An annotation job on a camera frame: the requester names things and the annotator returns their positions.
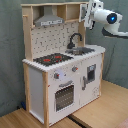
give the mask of cabinet handle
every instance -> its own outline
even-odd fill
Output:
[[[83,80],[84,80],[84,87],[82,87],[82,90],[85,90],[85,88],[86,88],[86,78],[85,78],[85,76],[83,76]]]
[[[70,85],[73,81],[70,80],[69,82],[67,82],[66,84],[60,84],[59,87],[66,87],[68,85]]]

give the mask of oven window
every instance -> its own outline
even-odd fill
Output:
[[[56,111],[59,111],[69,105],[74,101],[74,85],[67,88],[59,90],[55,94],[56,99]]]

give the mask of gray wall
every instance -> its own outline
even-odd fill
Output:
[[[20,4],[69,1],[71,0],[0,0],[0,116],[16,110],[16,106],[25,101],[22,66],[25,53]],[[120,30],[128,31],[128,1],[104,0],[104,3],[106,9],[119,10],[124,15]],[[92,31],[87,29],[86,43],[106,48],[103,78],[128,88],[128,41],[103,37],[102,27],[96,23]]]

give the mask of table surface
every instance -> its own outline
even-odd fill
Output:
[[[37,119],[23,109],[0,118],[0,128],[44,128]],[[69,118],[64,118],[50,128],[81,128]]]
[[[115,128],[128,118],[128,89],[102,80],[101,97],[71,117],[87,128]]]

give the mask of toy kitchen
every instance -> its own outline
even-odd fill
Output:
[[[45,128],[101,96],[105,49],[85,45],[83,3],[22,5],[26,109]]]

